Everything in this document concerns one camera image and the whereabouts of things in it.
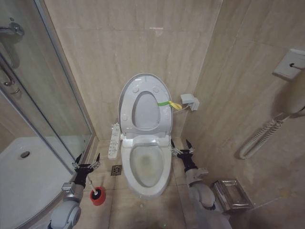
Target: stainless steel tissue holder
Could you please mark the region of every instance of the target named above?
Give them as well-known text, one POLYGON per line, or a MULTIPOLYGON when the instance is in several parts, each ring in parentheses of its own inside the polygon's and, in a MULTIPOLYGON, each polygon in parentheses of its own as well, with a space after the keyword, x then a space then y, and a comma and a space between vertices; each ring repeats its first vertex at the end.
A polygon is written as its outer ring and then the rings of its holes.
POLYGON ((251 201, 236 179, 216 181, 213 183, 213 191, 228 214, 240 213, 253 208, 251 201))

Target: yellow tag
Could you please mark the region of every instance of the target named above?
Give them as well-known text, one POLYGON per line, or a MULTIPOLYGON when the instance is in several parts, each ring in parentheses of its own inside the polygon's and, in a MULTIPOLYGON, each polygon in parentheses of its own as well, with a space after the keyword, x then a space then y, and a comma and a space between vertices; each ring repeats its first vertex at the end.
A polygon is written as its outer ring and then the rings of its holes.
POLYGON ((180 104, 175 104, 172 101, 168 101, 168 103, 170 104, 170 106, 172 106, 176 110, 181 110, 182 109, 182 106, 180 104))

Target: shower enclosure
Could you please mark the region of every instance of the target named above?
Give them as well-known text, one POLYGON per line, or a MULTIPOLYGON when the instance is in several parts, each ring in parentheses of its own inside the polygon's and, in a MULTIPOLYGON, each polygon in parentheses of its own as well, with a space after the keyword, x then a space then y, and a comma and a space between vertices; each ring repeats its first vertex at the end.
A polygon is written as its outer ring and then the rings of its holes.
POLYGON ((1 229, 49 206, 95 136, 56 39, 43 1, 0 0, 1 229))

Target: toilet brush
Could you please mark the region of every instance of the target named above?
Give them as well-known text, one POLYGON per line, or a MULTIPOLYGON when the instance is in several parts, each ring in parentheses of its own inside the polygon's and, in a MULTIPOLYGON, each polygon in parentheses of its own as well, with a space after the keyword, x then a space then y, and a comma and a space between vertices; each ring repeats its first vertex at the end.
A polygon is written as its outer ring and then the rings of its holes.
POLYGON ((87 175, 86 180, 92 189, 90 193, 90 199, 92 203, 95 206, 101 205, 106 199, 106 190, 104 189, 104 187, 94 187, 89 175, 87 175))

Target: green tape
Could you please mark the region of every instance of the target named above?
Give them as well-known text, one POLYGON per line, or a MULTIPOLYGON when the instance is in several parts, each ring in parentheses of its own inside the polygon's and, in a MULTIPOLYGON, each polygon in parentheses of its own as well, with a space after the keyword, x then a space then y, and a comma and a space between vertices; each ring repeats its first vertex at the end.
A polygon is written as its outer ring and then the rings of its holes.
POLYGON ((167 104, 169 104, 169 102, 168 102, 168 101, 163 102, 163 103, 158 103, 158 106, 166 106, 167 104))

